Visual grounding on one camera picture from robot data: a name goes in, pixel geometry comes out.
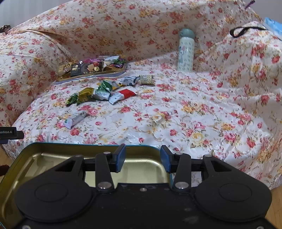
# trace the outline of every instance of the red and white snack package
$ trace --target red and white snack package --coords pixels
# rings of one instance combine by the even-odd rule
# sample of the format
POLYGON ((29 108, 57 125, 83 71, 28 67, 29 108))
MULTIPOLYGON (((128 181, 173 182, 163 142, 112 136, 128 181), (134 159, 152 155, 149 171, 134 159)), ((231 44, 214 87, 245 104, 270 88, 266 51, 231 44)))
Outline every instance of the red and white snack package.
POLYGON ((124 99, 127 99, 131 96, 136 96, 136 94, 131 91, 131 90, 128 90, 128 89, 124 89, 122 91, 119 91, 117 93, 114 93, 110 98, 109 98, 109 102, 111 104, 115 104, 117 101, 120 101, 120 100, 124 100, 124 99))

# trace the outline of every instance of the silver bolt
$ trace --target silver bolt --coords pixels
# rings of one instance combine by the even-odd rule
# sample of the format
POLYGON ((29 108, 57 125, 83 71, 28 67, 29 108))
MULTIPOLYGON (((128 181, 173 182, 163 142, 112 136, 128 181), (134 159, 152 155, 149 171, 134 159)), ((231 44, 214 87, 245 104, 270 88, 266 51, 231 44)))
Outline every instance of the silver bolt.
POLYGON ((112 186, 112 184, 110 183, 110 182, 107 182, 107 181, 103 181, 103 182, 100 182, 99 184, 98 184, 98 187, 100 188, 100 189, 108 189, 108 188, 110 188, 112 186))
POLYGON ((185 189, 189 187, 189 184, 187 182, 179 181, 175 184, 175 187, 178 189, 185 189))

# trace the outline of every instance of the bottle lid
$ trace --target bottle lid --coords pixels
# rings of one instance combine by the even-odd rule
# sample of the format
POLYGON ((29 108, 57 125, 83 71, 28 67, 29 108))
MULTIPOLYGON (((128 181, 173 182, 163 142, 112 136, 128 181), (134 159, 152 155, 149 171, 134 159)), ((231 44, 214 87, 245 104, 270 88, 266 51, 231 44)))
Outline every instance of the bottle lid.
POLYGON ((195 39, 194 32, 191 29, 187 29, 187 28, 183 28, 180 31, 180 35, 179 36, 180 37, 189 37, 189 38, 195 39))

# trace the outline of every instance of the gold tray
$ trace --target gold tray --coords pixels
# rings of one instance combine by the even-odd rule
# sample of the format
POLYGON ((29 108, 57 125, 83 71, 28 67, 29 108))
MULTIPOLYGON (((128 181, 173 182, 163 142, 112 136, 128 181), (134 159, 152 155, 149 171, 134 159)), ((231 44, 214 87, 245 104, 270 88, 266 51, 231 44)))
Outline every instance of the gold tray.
MULTIPOLYGON (((11 165, 0 183, 0 222, 10 229, 22 219, 14 202, 18 187, 31 178, 62 161, 83 154, 94 158, 98 153, 114 152, 118 146, 33 143, 27 146, 11 165)), ((160 151, 151 146, 126 146, 126 159, 120 173, 111 173, 115 187, 118 183, 169 183, 160 159, 160 151)), ((86 172, 85 182, 95 187, 95 172, 86 172)))
POLYGON ((117 77, 125 72, 126 67, 127 67, 127 63, 125 63, 122 68, 107 66, 105 67, 106 70, 103 72, 93 72, 93 73, 88 73, 88 74, 83 74, 73 77, 70 77, 70 72, 69 72, 67 74, 64 74, 63 76, 59 76, 56 80, 56 83, 64 83, 72 80, 79 80, 79 79, 91 78, 91 77, 117 77))

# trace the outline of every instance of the water bottle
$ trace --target water bottle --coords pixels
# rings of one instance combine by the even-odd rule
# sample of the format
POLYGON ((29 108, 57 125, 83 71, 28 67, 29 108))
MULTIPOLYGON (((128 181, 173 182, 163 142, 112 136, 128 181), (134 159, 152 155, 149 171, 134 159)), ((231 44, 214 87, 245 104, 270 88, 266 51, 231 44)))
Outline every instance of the water bottle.
POLYGON ((180 31, 178 47, 177 70, 184 72, 193 71, 195 34, 191 29, 184 28, 180 31))

